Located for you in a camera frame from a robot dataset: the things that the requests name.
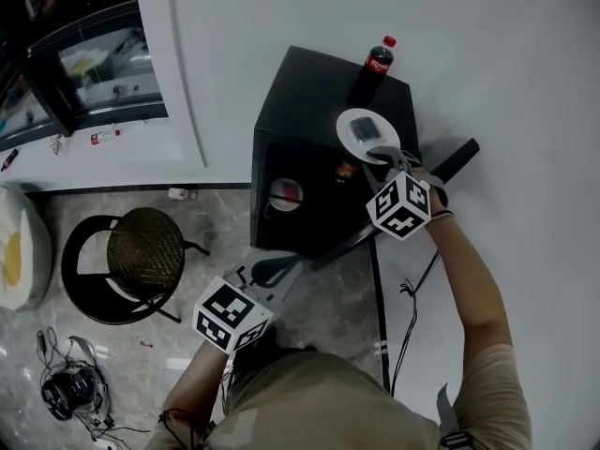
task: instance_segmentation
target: fiducial marker cube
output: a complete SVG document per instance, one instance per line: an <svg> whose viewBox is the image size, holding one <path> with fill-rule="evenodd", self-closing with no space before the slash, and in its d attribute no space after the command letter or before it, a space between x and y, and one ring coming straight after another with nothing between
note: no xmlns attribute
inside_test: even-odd
<svg viewBox="0 0 600 450"><path fill-rule="evenodd" d="M406 240L431 221L429 184L400 172L367 203L373 224L398 240Z"/></svg>
<svg viewBox="0 0 600 450"><path fill-rule="evenodd" d="M226 354L259 338L273 313L215 277L194 305L193 327Z"/></svg>

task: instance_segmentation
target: small bottle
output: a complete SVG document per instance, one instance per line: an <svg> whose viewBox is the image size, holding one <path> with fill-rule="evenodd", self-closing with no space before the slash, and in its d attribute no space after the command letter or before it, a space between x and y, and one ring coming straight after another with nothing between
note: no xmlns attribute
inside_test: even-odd
<svg viewBox="0 0 600 450"><path fill-rule="evenodd" d="M2 164L2 168L0 169L0 172L3 172L8 167L10 167L12 160L14 160L18 155L19 155L19 150L17 150L16 148L12 152L10 152L10 155L7 157L6 160L4 160L4 163Z"/></svg>
<svg viewBox="0 0 600 450"><path fill-rule="evenodd" d="M63 142L61 140L61 135L54 135L50 138L50 148L57 157L63 160L67 156L65 152L65 146L63 145Z"/></svg>
<svg viewBox="0 0 600 450"><path fill-rule="evenodd" d="M348 104L355 107L364 107L375 97L377 88L383 82L383 78L385 78L392 62L394 62L392 49L395 46L396 39L386 36L382 45L371 49L346 98Z"/></svg>
<svg viewBox="0 0 600 450"><path fill-rule="evenodd" d="M169 198L171 200L196 200L198 193L195 191L189 191L185 188L169 188Z"/></svg>
<svg viewBox="0 0 600 450"><path fill-rule="evenodd" d="M371 79L378 85L382 82L383 77L394 62L392 49L395 46L396 39L387 35L383 39L382 45L378 45L371 49L362 71L366 78Z"/></svg>
<svg viewBox="0 0 600 450"><path fill-rule="evenodd" d="M93 145L98 145L99 143L105 143L120 136L121 130L100 131L99 133L93 134L90 137L90 141Z"/></svg>

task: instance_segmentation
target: baseboard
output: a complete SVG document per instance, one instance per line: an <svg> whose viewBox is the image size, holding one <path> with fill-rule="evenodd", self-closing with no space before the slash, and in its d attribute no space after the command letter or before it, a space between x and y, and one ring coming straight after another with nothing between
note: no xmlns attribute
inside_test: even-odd
<svg viewBox="0 0 600 450"><path fill-rule="evenodd" d="M119 191L148 191L148 190L168 190L169 188L185 188L187 190L249 190L250 183L215 183L215 184L156 184L156 185L123 185L121 187L90 187L90 188L70 188L66 190L41 190L26 192L29 197L43 196L52 197L55 195L83 195L86 193L110 193Z"/></svg>

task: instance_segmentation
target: stool leg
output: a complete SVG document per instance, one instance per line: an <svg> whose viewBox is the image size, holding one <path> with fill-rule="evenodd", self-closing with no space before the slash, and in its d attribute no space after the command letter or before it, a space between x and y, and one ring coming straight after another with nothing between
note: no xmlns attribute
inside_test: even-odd
<svg viewBox="0 0 600 450"><path fill-rule="evenodd" d="M162 308L159 308L157 310L157 313L160 313L160 315L162 315L163 317L168 318L169 320L173 320L175 323L181 323L181 319L178 319L177 317L174 317L171 313L167 313Z"/></svg>
<svg viewBox="0 0 600 450"><path fill-rule="evenodd" d="M194 242L184 242L184 250L187 250L188 248L196 248L199 252L203 253L204 255L210 255L210 252L208 250L205 250L204 248L202 248L200 245L195 244Z"/></svg>

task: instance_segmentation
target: hand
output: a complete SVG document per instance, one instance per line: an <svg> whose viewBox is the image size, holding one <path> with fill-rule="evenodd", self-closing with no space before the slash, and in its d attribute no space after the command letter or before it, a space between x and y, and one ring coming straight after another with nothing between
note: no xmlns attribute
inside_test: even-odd
<svg viewBox="0 0 600 450"><path fill-rule="evenodd" d="M412 176L415 180L424 180L424 176L427 171L423 167L415 167L412 169ZM435 215L442 210L445 210L445 207L440 202L440 197L438 196L438 191L435 187L429 188L429 201L431 202L431 215Z"/></svg>

